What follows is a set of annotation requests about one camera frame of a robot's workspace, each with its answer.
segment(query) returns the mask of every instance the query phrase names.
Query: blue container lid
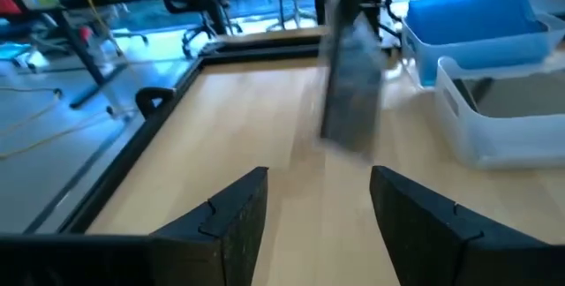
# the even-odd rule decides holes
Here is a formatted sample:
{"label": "blue container lid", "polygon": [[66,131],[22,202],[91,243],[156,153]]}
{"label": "blue container lid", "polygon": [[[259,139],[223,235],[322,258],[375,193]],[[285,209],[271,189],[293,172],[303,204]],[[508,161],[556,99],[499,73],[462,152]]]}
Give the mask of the blue container lid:
{"label": "blue container lid", "polygon": [[412,0],[406,23],[432,45],[545,31],[528,0]]}

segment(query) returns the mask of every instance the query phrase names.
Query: metal table leg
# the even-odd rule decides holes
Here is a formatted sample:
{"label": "metal table leg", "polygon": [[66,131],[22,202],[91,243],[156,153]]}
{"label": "metal table leg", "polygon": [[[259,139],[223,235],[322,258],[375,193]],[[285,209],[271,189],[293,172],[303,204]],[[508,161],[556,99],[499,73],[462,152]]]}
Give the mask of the metal table leg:
{"label": "metal table leg", "polygon": [[113,80],[113,78],[115,78],[116,75],[118,75],[118,73],[120,73],[121,71],[114,70],[108,77],[104,78],[104,76],[100,72],[100,69],[98,69],[98,66],[96,66],[96,64],[94,63],[92,56],[88,54],[87,46],[77,35],[77,32],[75,31],[76,29],[72,28],[72,26],[69,24],[69,21],[64,16],[64,12],[54,12],[52,17],[56,21],[57,26],[59,26],[63,30],[65,37],[69,41],[69,44],[74,49],[77,56],[79,56],[80,61],[83,65],[85,65],[88,73],[90,73],[90,76],[94,79],[95,82],[95,85],[93,87],[89,87],[86,91],[81,93],[75,100],[71,102],[71,108],[78,109],[88,100],[90,100],[91,97],[98,94],[98,92],[100,92],[100,90],[107,83]]}
{"label": "metal table leg", "polygon": [[208,16],[212,19],[212,28],[217,34],[227,34],[226,23],[223,20],[222,7],[219,0],[205,0]]}

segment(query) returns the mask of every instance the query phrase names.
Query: red object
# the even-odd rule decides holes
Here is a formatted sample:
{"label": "red object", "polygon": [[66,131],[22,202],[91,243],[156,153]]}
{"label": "red object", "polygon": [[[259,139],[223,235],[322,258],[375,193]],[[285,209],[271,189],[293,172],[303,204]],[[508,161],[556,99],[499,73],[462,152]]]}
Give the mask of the red object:
{"label": "red object", "polygon": [[92,29],[88,26],[82,26],[79,29],[79,35],[80,35],[80,39],[83,42],[88,43],[88,41],[90,40],[90,36],[92,35]]}
{"label": "red object", "polygon": [[0,13],[20,14],[21,10],[13,0],[0,0]]}

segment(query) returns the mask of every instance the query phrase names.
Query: white container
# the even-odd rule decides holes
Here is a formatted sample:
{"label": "white container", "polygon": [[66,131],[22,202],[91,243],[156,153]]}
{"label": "white container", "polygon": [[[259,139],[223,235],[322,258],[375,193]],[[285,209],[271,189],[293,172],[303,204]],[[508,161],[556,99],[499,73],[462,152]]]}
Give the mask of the white container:
{"label": "white container", "polygon": [[478,169],[565,164],[565,115],[486,117],[471,109],[452,80],[515,78],[560,68],[563,68],[562,61],[561,64],[470,71],[459,67],[452,58],[440,58],[435,88],[436,111],[448,143],[459,160]]}

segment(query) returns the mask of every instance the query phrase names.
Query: clear plastic bin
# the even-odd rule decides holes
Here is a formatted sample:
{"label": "clear plastic bin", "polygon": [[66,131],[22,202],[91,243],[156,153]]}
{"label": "clear plastic bin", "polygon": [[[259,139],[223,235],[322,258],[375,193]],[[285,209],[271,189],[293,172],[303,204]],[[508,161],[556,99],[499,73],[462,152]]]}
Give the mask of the clear plastic bin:
{"label": "clear plastic bin", "polygon": [[436,111],[448,143],[461,162],[478,169],[565,164],[565,115],[486,117],[471,109],[452,80],[515,78],[548,70],[547,65],[523,65],[470,71],[452,58],[439,60]]}
{"label": "clear plastic bin", "polygon": [[403,56],[416,59],[420,84],[435,84],[438,59],[450,56],[465,69],[479,69],[541,62],[565,35],[565,21],[549,14],[537,14],[547,31],[496,39],[432,45],[421,41],[403,23]]}

